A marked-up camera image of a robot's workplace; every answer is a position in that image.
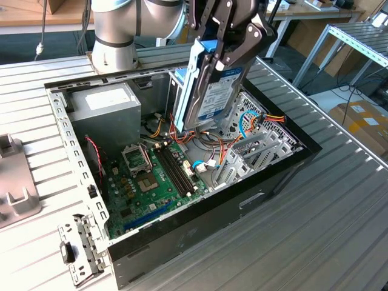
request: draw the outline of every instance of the metal shelf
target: metal shelf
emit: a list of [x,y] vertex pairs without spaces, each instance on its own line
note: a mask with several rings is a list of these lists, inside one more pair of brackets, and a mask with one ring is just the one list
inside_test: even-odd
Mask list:
[[[377,29],[367,22],[336,25],[328,24],[295,77],[292,83],[295,87],[299,86],[303,80],[307,70],[310,68],[313,60],[316,58],[329,35],[335,36],[338,38],[338,41],[326,56],[325,60],[321,64],[321,68],[324,67],[334,55],[340,45],[340,42],[344,42],[345,44],[351,46],[382,67],[388,66],[388,32]],[[370,65],[371,61],[368,62],[363,69],[361,69],[360,74],[352,81],[352,84],[354,84],[362,75],[362,73]]]

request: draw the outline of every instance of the motherboard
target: motherboard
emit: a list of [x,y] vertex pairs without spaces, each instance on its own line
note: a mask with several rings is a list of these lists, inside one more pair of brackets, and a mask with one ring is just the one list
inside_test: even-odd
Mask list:
[[[126,147],[123,157],[104,163],[110,238],[117,238],[206,194],[206,185],[190,172],[187,164],[174,142],[151,149]],[[135,175],[134,166],[140,169]]]

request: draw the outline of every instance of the slotted metal surface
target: slotted metal surface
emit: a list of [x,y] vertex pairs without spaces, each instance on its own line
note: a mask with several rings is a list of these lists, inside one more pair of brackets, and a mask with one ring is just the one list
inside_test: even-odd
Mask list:
[[371,60],[385,67],[388,65],[388,32],[366,22],[335,24],[329,33],[344,41]]
[[[140,56],[147,65],[188,58],[188,46],[177,49]],[[2,287],[73,288],[56,226],[83,205],[43,83],[92,74],[84,57],[0,67],[0,133],[23,141],[43,205],[41,213],[0,230]],[[388,279],[386,168],[265,65],[254,66],[248,78],[322,152],[282,194],[127,290],[378,290]],[[106,272],[81,290],[115,286]]]

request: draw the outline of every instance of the expansion slot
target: expansion slot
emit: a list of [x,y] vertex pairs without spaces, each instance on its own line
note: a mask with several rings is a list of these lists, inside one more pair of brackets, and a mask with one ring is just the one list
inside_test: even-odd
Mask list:
[[172,204],[172,202],[166,204],[165,206],[160,207],[159,209],[154,210],[151,213],[148,213],[134,221],[131,221],[129,223],[124,224],[124,230],[128,229],[134,229],[137,226],[140,226],[141,224],[146,223],[147,221],[153,220],[154,218],[158,217],[159,215],[162,215],[166,211],[168,211],[169,206]]
[[154,153],[176,187],[179,195],[186,197],[188,193],[194,193],[192,183],[186,177],[186,174],[178,165],[172,153],[167,148],[155,150]]

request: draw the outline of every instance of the ram slot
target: ram slot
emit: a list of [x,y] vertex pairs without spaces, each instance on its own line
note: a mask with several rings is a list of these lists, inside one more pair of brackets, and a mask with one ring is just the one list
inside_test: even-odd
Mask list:
[[163,169],[166,171],[167,175],[169,176],[171,182],[174,184],[179,195],[181,197],[185,197],[187,192],[185,191],[184,185],[181,184],[179,179],[174,175],[173,170],[171,169],[170,165],[168,164],[163,154],[160,152],[160,150],[158,150],[157,152],[155,152],[155,155],[159,160],[159,162],[161,163]]
[[184,183],[186,186],[187,192],[193,193],[194,188],[192,183],[187,178],[186,174],[183,172],[183,169],[179,166],[179,164],[175,161],[172,152],[165,149],[164,151],[166,153],[165,157],[168,159],[169,163],[173,166],[174,170],[176,170],[176,173],[179,175],[180,180]]

